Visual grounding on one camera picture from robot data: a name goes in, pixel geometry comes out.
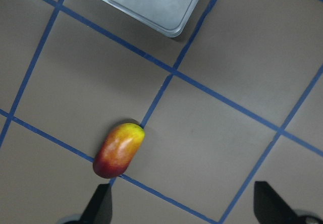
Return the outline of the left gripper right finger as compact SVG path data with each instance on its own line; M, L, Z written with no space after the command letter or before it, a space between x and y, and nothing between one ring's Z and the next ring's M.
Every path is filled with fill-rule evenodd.
M298 223L298 215L266 181L255 181L253 212L259 223Z

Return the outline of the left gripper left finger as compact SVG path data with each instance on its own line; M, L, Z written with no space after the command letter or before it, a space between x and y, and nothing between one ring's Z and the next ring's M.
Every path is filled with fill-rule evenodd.
M112 187L99 184L88 205L83 211L79 223L102 223L112 221Z

